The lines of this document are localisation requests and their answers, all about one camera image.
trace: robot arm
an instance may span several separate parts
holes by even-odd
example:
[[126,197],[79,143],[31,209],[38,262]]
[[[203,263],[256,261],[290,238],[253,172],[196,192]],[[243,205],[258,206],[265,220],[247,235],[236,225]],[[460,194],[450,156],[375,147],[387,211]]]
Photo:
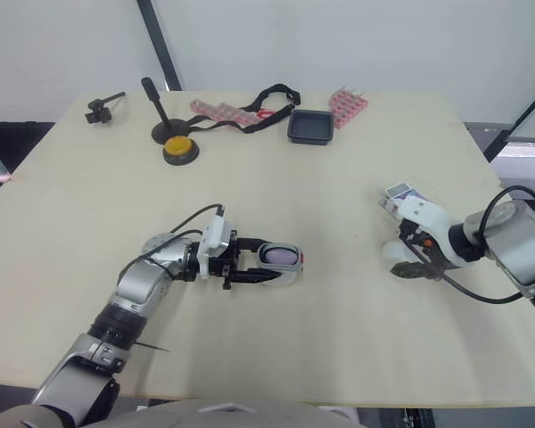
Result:
[[[198,275],[219,276],[224,279],[223,288],[230,290],[231,283],[285,285],[295,279],[303,263],[298,247],[238,238],[223,215],[222,207],[203,233],[165,233],[147,241],[141,255],[121,271],[113,294],[88,332],[76,339],[37,391],[32,404],[48,411],[22,412],[36,415],[28,416],[27,426],[50,426],[40,421],[50,420],[51,413],[65,426],[91,424],[107,417],[119,394],[113,375],[125,367],[131,348],[173,280],[192,282]],[[201,233],[201,240],[193,242],[186,237],[190,233]],[[238,270],[244,250],[255,253],[258,267]]]
[[465,292],[488,303],[508,303],[523,296],[535,306],[535,211],[524,201],[495,206],[497,200],[463,223],[416,192],[394,202],[396,209],[383,203],[401,219],[399,238],[406,245],[401,249],[388,243],[383,248],[383,256],[394,262],[391,272],[404,278],[443,279],[460,289],[445,271],[468,266],[485,256],[495,260],[519,293],[496,300]]

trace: black strap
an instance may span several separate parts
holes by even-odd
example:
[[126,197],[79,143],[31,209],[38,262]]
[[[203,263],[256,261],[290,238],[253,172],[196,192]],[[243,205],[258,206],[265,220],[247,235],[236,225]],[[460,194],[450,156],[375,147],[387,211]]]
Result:
[[279,122],[282,119],[285,119],[287,116],[289,116],[292,113],[292,110],[295,108],[296,105],[301,104],[301,95],[299,92],[294,91],[290,89],[288,86],[284,85],[283,83],[278,83],[276,85],[273,85],[269,87],[268,89],[264,89],[259,93],[259,95],[256,97],[255,100],[253,100],[253,103],[250,105],[246,105],[245,107],[241,107],[240,110],[244,111],[259,111],[261,109],[261,104],[263,104],[264,100],[268,98],[271,94],[275,92],[283,92],[287,96],[287,99],[290,101],[288,105],[283,107],[283,109],[276,111],[271,116],[263,119],[261,122],[255,123],[253,125],[249,125],[248,127],[243,128],[239,123],[234,122],[233,120],[222,120],[220,122],[215,123],[211,127],[208,128],[200,128],[200,127],[194,127],[192,125],[202,122],[203,120],[212,120],[208,116],[204,115],[198,115],[194,116],[192,119],[188,120],[188,125],[191,125],[189,127],[189,131],[207,131],[209,129],[219,128],[223,127],[225,125],[228,125],[230,127],[238,128],[244,134],[251,134],[256,131],[260,131],[261,129],[267,128],[274,123]]

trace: wooden table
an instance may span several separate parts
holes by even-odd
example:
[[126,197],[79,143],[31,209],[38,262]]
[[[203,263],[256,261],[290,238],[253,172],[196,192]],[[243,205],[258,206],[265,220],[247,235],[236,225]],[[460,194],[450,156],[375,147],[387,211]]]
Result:
[[[269,102],[279,108],[281,95]],[[303,95],[301,108],[329,94]],[[126,394],[269,396],[357,406],[535,404],[535,309],[491,306],[444,283],[405,281],[381,261],[397,223],[379,206],[406,181],[456,218],[485,208],[499,181],[445,99],[369,94],[328,146],[291,144],[286,122],[253,135],[192,137],[199,158],[165,163],[144,94],[88,125],[78,100],[0,190],[0,383],[38,386],[87,330],[122,267],[150,236],[211,202],[241,236],[296,243],[304,272],[268,288],[174,283],[119,376]],[[167,93],[171,117],[194,98]],[[194,222],[202,226],[207,216]],[[451,274],[489,296],[514,291],[490,261]]]

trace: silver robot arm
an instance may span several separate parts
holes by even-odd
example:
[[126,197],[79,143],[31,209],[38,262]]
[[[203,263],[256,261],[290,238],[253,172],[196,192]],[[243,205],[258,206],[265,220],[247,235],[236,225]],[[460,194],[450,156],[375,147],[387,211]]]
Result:
[[483,212],[478,212],[465,219],[463,230],[468,242],[474,248],[485,248],[486,256],[496,261],[535,306],[535,211],[524,201],[498,205],[480,239],[482,217]]
[[[142,254],[173,237],[154,236]],[[47,406],[76,426],[109,414],[119,394],[113,375],[125,367],[132,346],[166,296],[172,278],[186,273],[191,244],[191,240],[179,238],[124,269],[102,312],[45,379],[32,404]]]
[[[174,235],[196,215],[216,206],[203,232]],[[76,339],[47,376],[32,405],[3,412],[0,426],[73,427],[106,418],[119,394],[113,375],[125,367],[131,348],[173,280],[219,276],[224,279],[223,288],[230,290],[232,283],[291,284],[302,270],[303,254],[298,247],[237,237],[219,204],[196,212],[173,232],[147,241],[141,255],[119,274],[113,294],[88,332]],[[199,242],[185,237],[195,232],[202,234]],[[258,266],[238,270],[241,251],[255,253]]]

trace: cord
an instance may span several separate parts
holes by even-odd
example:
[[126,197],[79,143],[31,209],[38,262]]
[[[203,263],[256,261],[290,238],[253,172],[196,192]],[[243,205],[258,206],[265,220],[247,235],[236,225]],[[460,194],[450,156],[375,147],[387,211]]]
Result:
[[192,221],[194,218],[200,216],[204,211],[211,210],[213,208],[216,208],[216,214],[218,216],[224,216],[224,205],[222,205],[221,203],[213,203],[211,205],[208,205],[207,207],[202,208],[201,210],[197,210],[192,216],[190,216],[185,221],[176,226],[174,229],[172,229],[170,233],[174,234],[178,229],[186,225],[188,222]]
[[491,200],[490,204],[488,205],[488,208],[485,209],[485,211],[483,212],[483,216],[481,217],[480,228],[478,229],[478,239],[480,240],[480,243],[483,245],[484,248],[488,248],[488,244],[485,241],[485,228],[488,225],[490,214],[495,208],[495,206],[498,204],[499,200],[503,198],[506,194],[513,192],[513,190],[521,190],[522,192],[526,192],[535,200],[535,191],[524,185],[510,185],[509,187],[506,187],[501,192],[499,192],[496,197]]
[[172,238],[168,239],[167,241],[165,241],[161,245],[158,245],[158,246],[154,247],[152,250],[147,251],[146,253],[135,257],[134,259],[129,261],[127,263],[127,265],[124,268],[122,268],[121,271],[119,272],[119,277],[117,279],[117,285],[119,285],[119,283],[121,282],[121,279],[123,278],[125,273],[131,268],[131,266],[133,266],[135,263],[137,263],[137,261],[142,260],[142,259],[144,259],[144,260],[148,261],[149,263],[152,263],[152,264],[154,264],[156,266],[159,266],[160,268],[163,268],[167,272],[167,274],[171,277],[171,279],[174,279],[174,276],[172,275],[172,273],[166,267],[162,266],[159,262],[151,259],[150,256],[152,256],[155,252],[159,252],[164,247],[168,246],[169,244],[173,243],[174,241],[182,238],[185,235],[189,235],[189,234],[200,234],[200,235],[202,235],[202,230],[198,230],[198,229],[185,230],[184,232],[182,232],[182,233],[180,233],[178,235],[174,235]]
[[484,297],[484,296],[481,296],[480,294],[476,294],[475,292],[472,292],[471,290],[468,290],[464,286],[460,285],[457,281],[450,278],[449,276],[444,274],[441,270],[439,270],[437,267],[435,267],[424,255],[422,255],[422,253],[419,250],[414,248],[414,246],[411,243],[409,243],[406,240],[403,240],[402,242],[408,247],[409,250],[411,250],[414,253],[415,256],[417,256],[420,259],[420,261],[422,261],[439,278],[443,279],[452,287],[454,287],[456,290],[458,290],[459,292],[462,292],[468,297],[471,297],[472,299],[476,299],[476,300],[482,301],[484,303],[489,303],[492,305],[503,305],[505,303],[509,303],[511,301],[515,301],[515,300],[522,298],[522,295],[520,292],[517,292],[516,294],[512,294],[511,296],[505,297],[503,299],[491,299],[489,297]]

